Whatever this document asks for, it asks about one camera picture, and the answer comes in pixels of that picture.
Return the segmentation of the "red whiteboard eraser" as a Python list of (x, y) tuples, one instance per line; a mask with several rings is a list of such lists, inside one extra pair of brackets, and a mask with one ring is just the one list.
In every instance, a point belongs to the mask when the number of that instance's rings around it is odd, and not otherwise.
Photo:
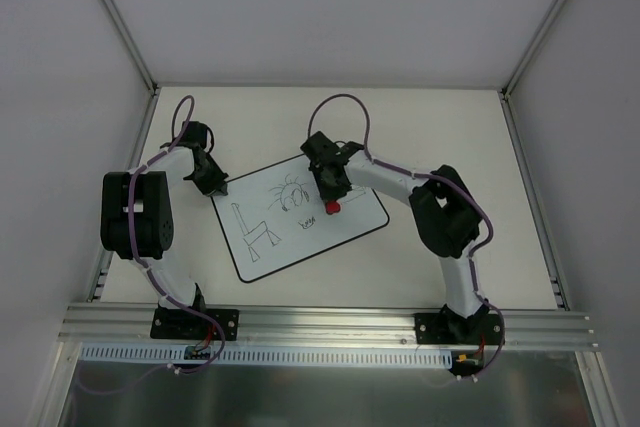
[(332, 201), (327, 201), (325, 203), (325, 212), (327, 215), (335, 215), (341, 212), (341, 204), (336, 201), (336, 200), (332, 200)]

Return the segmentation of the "white whiteboard black rim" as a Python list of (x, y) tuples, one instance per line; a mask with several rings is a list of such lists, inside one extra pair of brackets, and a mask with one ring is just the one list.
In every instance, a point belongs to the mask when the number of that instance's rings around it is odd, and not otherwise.
[(228, 182), (213, 205), (236, 273), (253, 283), (386, 227), (389, 214), (357, 187), (328, 214), (309, 162), (298, 155)]

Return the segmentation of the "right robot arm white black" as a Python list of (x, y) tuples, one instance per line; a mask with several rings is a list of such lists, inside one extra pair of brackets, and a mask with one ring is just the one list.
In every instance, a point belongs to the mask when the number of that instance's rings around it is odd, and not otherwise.
[(483, 220), (457, 171), (444, 165), (427, 174), (371, 158), (356, 142), (308, 139), (301, 151), (309, 160), (325, 212), (341, 210), (340, 200), (356, 187), (389, 196), (411, 210), (423, 245), (439, 259), (445, 302), (427, 331), (442, 343), (469, 343), (480, 335), (489, 307), (479, 293), (471, 266)]

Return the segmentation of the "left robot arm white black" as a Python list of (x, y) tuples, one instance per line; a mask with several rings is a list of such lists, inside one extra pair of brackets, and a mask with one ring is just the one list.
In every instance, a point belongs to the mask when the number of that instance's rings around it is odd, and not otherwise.
[(196, 338), (216, 324), (198, 284), (173, 247), (171, 190), (192, 183), (211, 198), (228, 194), (228, 174), (213, 159), (213, 130), (185, 121), (178, 136), (147, 162), (103, 178), (100, 238), (105, 250), (130, 261), (155, 291), (154, 324)]

